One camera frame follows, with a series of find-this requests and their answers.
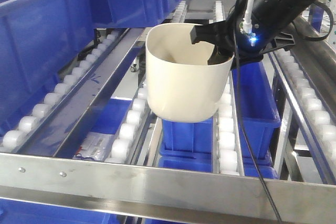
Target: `white roller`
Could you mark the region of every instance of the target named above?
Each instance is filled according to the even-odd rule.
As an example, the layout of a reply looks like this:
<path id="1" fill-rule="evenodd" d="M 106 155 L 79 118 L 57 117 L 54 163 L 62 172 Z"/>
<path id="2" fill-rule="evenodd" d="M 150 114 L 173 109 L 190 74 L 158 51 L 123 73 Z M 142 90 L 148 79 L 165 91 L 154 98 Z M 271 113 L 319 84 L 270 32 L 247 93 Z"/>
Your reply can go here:
<path id="1" fill-rule="evenodd" d="M 330 124 L 320 125 L 319 136 L 322 141 L 336 141 L 336 126 Z"/>
<path id="2" fill-rule="evenodd" d="M 140 122 L 141 122 L 141 112 L 140 111 L 130 110 L 127 113 L 126 123 L 139 126 Z"/>
<path id="3" fill-rule="evenodd" d="M 59 83 L 54 88 L 54 93 L 64 95 L 67 94 L 71 89 L 71 86 L 66 83 Z"/>
<path id="4" fill-rule="evenodd" d="M 219 118 L 218 128 L 220 132 L 233 132 L 234 131 L 233 118 Z"/>
<path id="5" fill-rule="evenodd" d="M 290 51 L 285 51 L 283 48 L 279 49 L 278 52 L 282 57 L 290 56 Z"/>
<path id="6" fill-rule="evenodd" d="M 303 100 L 316 97 L 315 90 L 312 88 L 300 87 L 298 88 L 298 92 Z"/>
<path id="7" fill-rule="evenodd" d="M 303 105 L 308 112 L 312 110 L 322 110 L 322 102 L 317 98 L 308 98 Z"/>
<path id="8" fill-rule="evenodd" d="M 304 74 L 303 74 L 302 70 L 296 70 L 296 71 L 290 73 L 290 77 L 293 80 L 293 82 L 295 83 L 297 79 L 304 78 Z"/>
<path id="9" fill-rule="evenodd" d="M 47 93 L 44 97 L 44 103 L 49 104 L 50 106 L 54 106 L 61 100 L 62 96 L 56 93 Z"/>
<path id="10" fill-rule="evenodd" d="M 104 45 L 111 45 L 113 43 L 113 40 L 112 39 L 104 39 L 103 42 L 102 42 Z"/>
<path id="11" fill-rule="evenodd" d="M 219 102 L 222 104 L 231 105 L 231 100 L 232 100 L 231 94 L 223 93 Z"/>
<path id="12" fill-rule="evenodd" d="M 128 155 L 128 141 L 123 139 L 116 139 L 113 142 L 111 157 L 125 161 Z"/>
<path id="13" fill-rule="evenodd" d="M 29 132 L 36 127 L 39 119 L 35 116 L 24 116 L 19 122 L 18 129 L 19 131 Z"/>
<path id="14" fill-rule="evenodd" d="M 115 164 L 123 164 L 125 163 L 124 160 L 117 158 L 117 157 L 108 157 L 104 161 L 105 163 L 115 163 Z"/>
<path id="15" fill-rule="evenodd" d="M 24 131 L 8 131 L 2 140 L 2 145 L 12 150 L 23 143 L 26 134 Z"/>
<path id="16" fill-rule="evenodd" d="M 286 62 L 285 66 L 289 73 L 300 70 L 299 64 L 297 64 L 296 62 Z"/>
<path id="17" fill-rule="evenodd" d="M 79 77 L 72 74 L 64 76 L 63 83 L 74 86 L 78 82 Z"/>
<path id="18" fill-rule="evenodd" d="M 100 50 L 98 48 L 95 48 L 95 49 L 92 50 L 92 54 L 96 55 L 98 57 L 101 56 L 102 53 L 103 53 L 102 50 Z"/>
<path id="19" fill-rule="evenodd" d="M 92 63 L 94 63 L 97 59 L 98 59 L 98 56 L 92 55 L 92 54 L 87 55 L 85 58 L 85 60 L 90 61 Z"/>
<path id="20" fill-rule="evenodd" d="M 109 34 L 108 36 L 107 36 L 107 39 L 110 39 L 110 40 L 115 40 L 116 39 L 116 37 L 117 37 L 117 35 L 116 34 Z"/>
<path id="21" fill-rule="evenodd" d="M 219 112 L 220 117 L 231 118 L 232 117 L 232 106 L 220 104 L 218 112 Z"/>
<path id="22" fill-rule="evenodd" d="M 102 50 L 102 51 L 105 51 L 105 50 L 107 49 L 107 46 L 106 46 L 105 44 L 99 44 L 99 45 L 97 46 L 97 49 L 100 49 L 100 50 Z"/>
<path id="23" fill-rule="evenodd" d="M 81 60 L 79 62 L 79 67 L 84 68 L 85 70 L 88 70 L 92 66 L 92 62 L 88 60 Z"/>
<path id="24" fill-rule="evenodd" d="M 280 60 L 284 63 L 284 64 L 287 64 L 287 63 L 294 63 L 295 62 L 295 59 L 293 56 L 289 55 L 289 56 L 283 56 L 280 58 Z"/>
<path id="25" fill-rule="evenodd" d="M 294 80 L 294 85 L 297 89 L 299 88 L 309 88 L 309 81 L 306 78 L 297 78 Z"/>
<path id="26" fill-rule="evenodd" d="M 330 123 L 330 115 L 327 111 L 313 110 L 310 112 L 310 115 L 315 126 Z"/>
<path id="27" fill-rule="evenodd" d="M 238 155 L 235 151 L 219 150 L 219 168 L 220 171 L 232 170 L 237 171 Z"/>
<path id="28" fill-rule="evenodd" d="M 230 94 L 230 84 L 225 85 L 224 93 Z"/>
<path id="29" fill-rule="evenodd" d="M 123 123 L 120 126 L 119 138 L 126 140 L 134 140 L 136 129 L 137 126 L 135 126 L 134 124 Z"/>
<path id="30" fill-rule="evenodd" d="M 75 67 L 72 69 L 72 75 L 82 77 L 86 70 L 84 68 Z"/>
<path id="31" fill-rule="evenodd" d="M 33 107 L 32 116 L 44 118 L 50 110 L 51 106 L 49 104 L 39 103 Z"/>
<path id="32" fill-rule="evenodd" d="M 239 172 L 233 170 L 221 170 L 221 174 L 239 176 Z"/>
<path id="33" fill-rule="evenodd" d="M 138 98 L 147 100 L 148 90 L 146 88 L 140 88 L 138 90 Z"/>
<path id="34" fill-rule="evenodd" d="M 235 134 L 231 132 L 220 132 L 218 136 L 219 149 L 235 150 Z"/>
<path id="35" fill-rule="evenodd" d="M 133 100 L 132 109 L 136 111 L 144 112 L 146 106 L 146 100 L 135 98 Z"/>

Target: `roller conveyor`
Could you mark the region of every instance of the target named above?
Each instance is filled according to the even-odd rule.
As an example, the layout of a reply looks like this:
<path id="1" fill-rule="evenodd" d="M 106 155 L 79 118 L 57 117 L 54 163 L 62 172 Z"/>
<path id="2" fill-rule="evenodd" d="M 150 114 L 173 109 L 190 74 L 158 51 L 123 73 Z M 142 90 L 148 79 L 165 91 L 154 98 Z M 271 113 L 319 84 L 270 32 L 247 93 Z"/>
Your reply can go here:
<path id="1" fill-rule="evenodd" d="M 218 20 L 221 18 L 217 9 L 218 1 L 223 3 L 224 13 L 234 3 L 232 0 L 185 0 L 172 14 L 172 21 L 183 22 L 185 18 L 208 20 L 214 19 L 214 15 L 215 20 Z M 87 68 L 86 72 L 79 73 L 82 76 L 77 83 L 68 80 L 66 84 L 72 85 L 72 90 L 68 91 L 62 100 L 43 117 L 39 126 L 27 135 L 27 142 L 15 147 L 12 153 L 1 153 L 1 162 L 8 165 L 0 169 L 0 173 L 6 175 L 0 182 L 0 196 L 42 204 L 185 223 L 265 223 L 265 221 L 275 223 L 275 217 L 272 215 L 270 206 L 265 203 L 266 196 L 263 194 L 258 179 L 243 176 L 243 161 L 235 114 L 235 102 L 237 101 L 234 100 L 231 76 L 229 84 L 233 98 L 238 172 L 241 176 L 218 174 L 220 164 L 216 155 L 217 151 L 215 151 L 217 149 L 217 115 L 214 120 L 212 173 L 146 167 L 157 165 L 162 140 L 162 122 L 155 118 L 147 105 L 140 126 L 134 135 L 133 145 L 123 162 L 125 164 L 70 159 L 80 144 L 80 140 L 94 124 L 104 104 L 111 97 L 122 76 L 138 54 L 141 47 L 137 39 L 142 31 L 142 29 L 119 31 L 115 42 L 112 41 L 107 47 L 100 46 L 100 48 L 105 48 L 101 56 L 88 68 L 82 63 L 81 67 Z M 318 127 L 314 125 L 316 120 L 312 121 L 307 116 L 306 106 L 300 100 L 299 92 L 296 91 L 296 83 L 292 81 L 293 75 L 285 68 L 280 54 L 277 52 L 270 56 L 275 68 L 275 76 L 278 78 L 278 86 L 275 88 L 281 87 L 285 91 L 285 97 L 287 96 L 290 101 L 294 118 L 300 124 L 299 128 L 323 182 L 333 185 L 335 166 L 332 153 L 328 153 L 325 148 L 326 144 L 323 140 L 325 136 L 318 134 Z M 294 54 L 295 60 L 300 59 L 301 56 L 297 52 Z M 299 68 L 303 76 L 309 79 L 310 88 L 313 88 L 319 97 L 321 92 L 311 85 L 313 82 L 309 78 L 310 75 L 300 62 Z M 328 103 L 324 99 L 321 100 L 322 108 L 329 111 Z M 333 116 L 331 115 L 330 118 L 329 123 L 332 123 Z M 150 124 L 154 126 L 154 130 L 151 136 L 147 136 Z M 290 166 L 287 140 L 282 146 L 278 145 L 278 153 L 282 155 L 277 155 L 275 158 Z M 25 172 L 19 172 L 20 168 L 24 168 Z M 336 217 L 333 209 L 336 190 L 333 186 L 279 180 L 268 180 L 267 184 L 284 221 L 288 223 L 333 223 Z M 234 194 L 237 191 L 240 192 L 239 196 Z M 228 198 L 230 203 L 223 203 Z M 328 214 L 317 216 L 316 213 L 322 210 Z"/>

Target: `screw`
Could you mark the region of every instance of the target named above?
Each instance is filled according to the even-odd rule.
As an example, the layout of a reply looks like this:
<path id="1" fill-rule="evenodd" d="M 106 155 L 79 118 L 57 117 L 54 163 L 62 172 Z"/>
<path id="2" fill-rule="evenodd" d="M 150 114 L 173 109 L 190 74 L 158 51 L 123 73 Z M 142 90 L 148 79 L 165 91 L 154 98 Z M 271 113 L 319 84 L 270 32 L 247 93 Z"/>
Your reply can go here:
<path id="1" fill-rule="evenodd" d="M 60 172 L 59 175 L 63 178 L 65 178 L 67 176 L 67 174 L 65 172 Z"/>

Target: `white plastic cup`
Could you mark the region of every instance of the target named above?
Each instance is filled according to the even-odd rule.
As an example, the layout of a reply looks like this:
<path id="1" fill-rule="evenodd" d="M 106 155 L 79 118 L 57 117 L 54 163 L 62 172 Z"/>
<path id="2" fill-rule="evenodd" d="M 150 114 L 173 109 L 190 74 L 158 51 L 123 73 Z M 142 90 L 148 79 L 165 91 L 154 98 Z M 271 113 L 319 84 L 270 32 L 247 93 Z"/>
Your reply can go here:
<path id="1" fill-rule="evenodd" d="M 195 123 L 210 118 L 218 109 L 233 57 L 208 65 L 214 45 L 192 45 L 195 24 L 155 26 L 146 39 L 148 104 L 162 119 Z"/>
<path id="2" fill-rule="evenodd" d="M 19 122 L 18 129 L 19 131 L 30 132 L 33 128 L 36 127 L 39 119 L 35 116 L 24 116 Z"/>
<path id="3" fill-rule="evenodd" d="M 220 117 L 232 118 L 232 106 L 220 104 L 218 114 Z"/>
<path id="4" fill-rule="evenodd" d="M 218 128 L 220 132 L 234 132 L 233 118 L 219 118 Z"/>
<path id="5" fill-rule="evenodd" d="M 330 115 L 327 111 L 313 110 L 310 112 L 310 115 L 315 126 L 330 123 Z"/>
<path id="6" fill-rule="evenodd" d="M 336 141 L 336 126 L 330 124 L 319 126 L 319 136 L 323 142 Z"/>
<path id="7" fill-rule="evenodd" d="M 128 155 L 128 141 L 116 139 L 112 144 L 111 157 L 125 161 Z"/>
<path id="8" fill-rule="evenodd" d="M 322 110 L 323 108 L 321 100 L 317 98 L 308 98 L 304 103 L 304 106 L 308 112 L 312 110 Z"/>
<path id="9" fill-rule="evenodd" d="M 136 126 L 139 126 L 140 122 L 141 122 L 141 112 L 140 111 L 130 110 L 127 113 L 126 123 L 130 123 L 130 124 L 134 124 Z"/>
<path id="10" fill-rule="evenodd" d="M 92 50 L 92 54 L 96 55 L 98 57 L 101 56 L 102 53 L 103 53 L 102 50 L 100 50 L 98 48 L 95 48 L 95 49 Z"/>
<path id="11" fill-rule="evenodd" d="M 225 84 L 224 93 L 230 94 L 230 84 Z"/>
<path id="12" fill-rule="evenodd" d="M 98 59 L 98 56 L 97 55 L 92 55 L 92 54 L 87 55 L 86 58 L 85 58 L 85 60 L 87 60 L 91 63 L 94 63 L 97 59 Z"/>
<path id="13" fill-rule="evenodd" d="M 50 106 L 54 106 L 61 100 L 62 96 L 56 93 L 47 93 L 44 97 L 44 103 Z"/>
<path id="14" fill-rule="evenodd" d="M 139 88 L 138 98 L 147 100 L 148 90 L 146 88 Z"/>
<path id="15" fill-rule="evenodd" d="M 54 93 L 65 95 L 70 91 L 70 89 L 71 89 L 71 86 L 69 84 L 59 83 L 55 86 Z"/>
<path id="16" fill-rule="evenodd" d="M 219 102 L 222 103 L 222 104 L 231 105 L 231 102 L 232 102 L 231 94 L 223 93 Z"/>
<path id="17" fill-rule="evenodd" d="M 78 76 L 78 77 L 82 77 L 86 72 L 86 69 L 84 68 L 79 68 L 79 67 L 75 67 L 72 69 L 72 75 L 74 76 Z"/>
<path id="18" fill-rule="evenodd" d="M 133 100 L 133 104 L 132 104 L 132 109 L 135 111 L 140 111 L 141 113 L 144 112 L 146 107 L 146 100 L 144 99 L 140 99 L 140 98 L 135 98 Z"/>
<path id="19" fill-rule="evenodd" d="M 98 46 L 97 46 L 97 49 L 100 49 L 101 51 L 105 51 L 107 49 L 107 46 L 105 44 L 102 44 L 100 43 Z"/>
<path id="20" fill-rule="evenodd" d="M 220 171 L 232 170 L 237 171 L 238 155 L 235 151 L 219 150 L 219 169 Z"/>
<path id="21" fill-rule="evenodd" d="M 119 138 L 125 140 L 134 140 L 137 126 L 130 123 L 123 123 L 120 126 Z"/>
<path id="22" fill-rule="evenodd" d="M 218 136 L 219 149 L 235 150 L 235 134 L 231 132 L 220 132 Z"/>
<path id="23" fill-rule="evenodd" d="M 221 174 L 225 174 L 225 175 L 234 175 L 234 176 L 239 176 L 239 172 L 235 172 L 233 170 L 221 170 L 220 172 Z"/>
<path id="24" fill-rule="evenodd" d="M 92 66 L 92 62 L 88 60 L 81 60 L 79 62 L 79 67 L 84 68 L 85 70 L 88 70 Z"/>
<path id="25" fill-rule="evenodd" d="M 23 143 L 26 135 L 24 131 L 8 131 L 2 140 L 2 145 L 12 150 Z"/>
<path id="26" fill-rule="evenodd" d="M 44 118 L 50 110 L 51 106 L 49 104 L 39 103 L 33 107 L 32 116 L 41 119 Z"/>
<path id="27" fill-rule="evenodd" d="M 111 44 L 113 43 L 113 40 L 111 40 L 111 39 L 104 39 L 102 43 L 103 43 L 104 45 L 109 46 L 109 45 L 111 45 Z"/>
<path id="28" fill-rule="evenodd" d="M 79 77 L 72 74 L 64 76 L 63 83 L 74 86 L 78 82 Z"/>

